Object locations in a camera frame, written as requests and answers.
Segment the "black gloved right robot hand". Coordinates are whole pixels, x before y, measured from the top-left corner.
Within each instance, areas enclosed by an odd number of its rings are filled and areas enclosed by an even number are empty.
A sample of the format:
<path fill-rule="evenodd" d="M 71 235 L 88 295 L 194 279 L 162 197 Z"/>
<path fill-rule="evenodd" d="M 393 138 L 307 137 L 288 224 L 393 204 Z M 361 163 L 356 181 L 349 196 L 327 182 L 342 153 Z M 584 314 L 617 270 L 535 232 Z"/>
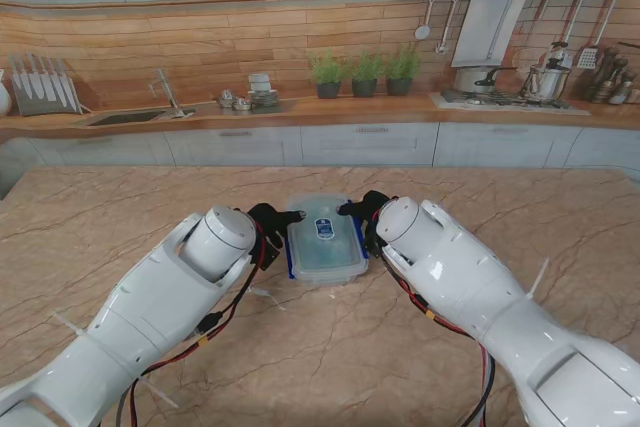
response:
<path fill-rule="evenodd" d="M 375 230 L 374 218 L 376 213 L 389 201 L 391 197 L 386 194 L 370 190 L 358 202 L 347 202 L 337 208 L 340 216 L 351 216 L 363 229 L 365 234 Z"/>

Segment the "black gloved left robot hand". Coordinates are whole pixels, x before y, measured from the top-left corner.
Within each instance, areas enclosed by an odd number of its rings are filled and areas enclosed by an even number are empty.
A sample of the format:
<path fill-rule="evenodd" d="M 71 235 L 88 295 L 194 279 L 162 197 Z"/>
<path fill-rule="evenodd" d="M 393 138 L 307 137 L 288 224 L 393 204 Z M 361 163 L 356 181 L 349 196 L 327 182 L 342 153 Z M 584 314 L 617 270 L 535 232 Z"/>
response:
<path fill-rule="evenodd" d="M 299 223 L 306 217 L 303 211 L 277 211 L 268 203 L 255 205 L 248 211 L 248 215 L 277 249 L 281 249 L 287 240 L 288 226 Z"/>

